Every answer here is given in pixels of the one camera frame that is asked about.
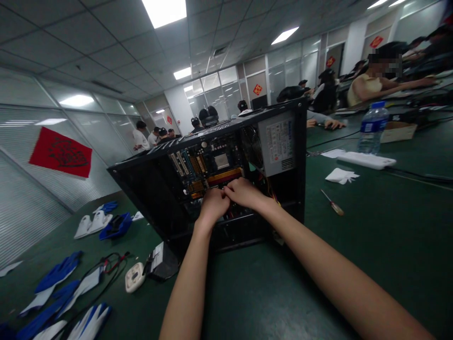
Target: water bottle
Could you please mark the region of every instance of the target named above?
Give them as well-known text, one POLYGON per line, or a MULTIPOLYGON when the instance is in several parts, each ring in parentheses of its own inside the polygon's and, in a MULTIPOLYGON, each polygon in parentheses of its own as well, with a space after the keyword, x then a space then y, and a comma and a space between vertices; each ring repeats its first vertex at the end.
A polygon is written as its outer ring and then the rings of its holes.
POLYGON ((362 119, 357 152, 377 154, 381 146, 381 135, 388 121, 386 102, 376 102, 362 119))

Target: ceiling light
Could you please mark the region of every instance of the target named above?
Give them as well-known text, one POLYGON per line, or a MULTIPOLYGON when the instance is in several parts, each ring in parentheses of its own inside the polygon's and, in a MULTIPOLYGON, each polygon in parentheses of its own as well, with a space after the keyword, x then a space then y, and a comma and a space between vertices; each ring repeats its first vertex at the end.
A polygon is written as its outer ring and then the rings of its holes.
POLYGON ((187 17, 185 0, 142 0, 154 29, 187 17))
POLYGON ((192 71, 190 70, 190 67, 182 69, 180 71, 177 71, 177 72, 173 73, 173 75, 175 76, 176 80, 179 80, 181 78, 190 76, 191 74, 192 74, 192 71))
POLYGON ((86 104, 89 104, 93 101, 94 99, 90 96, 78 94, 63 100, 62 102, 60 102, 60 104, 79 107, 85 106, 86 104))
POLYGON ((274 42, 271 45, 280 43, 280 42, 288 39, 291 36, 291 34, 293 34, 295 31, 297 31, 298 28, 299 27, 297 26, 296 28, 292 28, 289 31, 284 31, 281 35, 278 36, 278 38, 276 40, 274 40, 274 42))
POLYGON ((377 7, 377 6, 380 6, 382 5, 384 2, 387 2, 388 0, 379 0, 378 2, 375 2, 374 4, 372 4, 370 7, 368 7, 367 9, 370 9, 370 8, 374 8, 374 7, 377 7))
POLYGON ((397 2, 394 2, 393 4, 391 4, 389 7, 399 5, 400 3, 405 2, 405 1, 406 0, 398 0, 397 2))
POLYGON ((36 123, 35 125, 55 125, 55 124, 58 124, 58 123, 61 123, 63 121, 65 121, 67 119, 64 119, 64 118, 49 118, 49 119, 45 119, 43 121, 40 121, 39 123, 36 123))

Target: computer case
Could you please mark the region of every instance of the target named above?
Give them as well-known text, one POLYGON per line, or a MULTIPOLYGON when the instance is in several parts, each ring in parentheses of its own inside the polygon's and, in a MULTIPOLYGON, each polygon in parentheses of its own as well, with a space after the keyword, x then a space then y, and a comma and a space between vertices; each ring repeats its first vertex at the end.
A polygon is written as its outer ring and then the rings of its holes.
MULTIPOLYGON (((108 168, 135 206, 182 259, 208 188, 245 177, 303 222, 307 102, 299 98, 158 145, 108 168)), ((232 203, 217 221, 211 251, 252 245, 273 232, 232 203)))

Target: hand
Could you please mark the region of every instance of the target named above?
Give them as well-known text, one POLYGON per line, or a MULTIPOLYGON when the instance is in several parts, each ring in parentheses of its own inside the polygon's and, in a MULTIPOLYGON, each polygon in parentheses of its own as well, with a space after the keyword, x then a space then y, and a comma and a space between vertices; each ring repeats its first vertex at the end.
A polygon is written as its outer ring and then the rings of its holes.
POLYGON ((268 200, 274 202, 243 177, 231 181, 223 190, 232 201, 256 211, 262 208, 268 200))
POLYGON ((194 231, 210 234, 216 221, 227 212, 229 207, 230 199, 223 190, 215 188, 206 191, 194 231))
POLYGON ((312 118, 307 121, 307 128, 314 128, 316 126, 316 119, 312 118))
POLYGON ((328 119, 324 122, 324 129, 330 129, 330 130, 335 130, 336 128, 343 128, 345 127, 346 124, 335 120, 335 119, 328 119))

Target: white power strip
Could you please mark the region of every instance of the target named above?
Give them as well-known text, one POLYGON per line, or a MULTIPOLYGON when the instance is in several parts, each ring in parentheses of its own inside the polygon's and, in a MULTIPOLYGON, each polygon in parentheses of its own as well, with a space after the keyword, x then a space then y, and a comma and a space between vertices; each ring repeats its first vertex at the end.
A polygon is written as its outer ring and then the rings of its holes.
POLYGON ((355 152, 346 152, 338 156, 337 159, 376 170, 382 170, 386 166, 393 166, 396 164, 396 160, 391 158, 355 152))

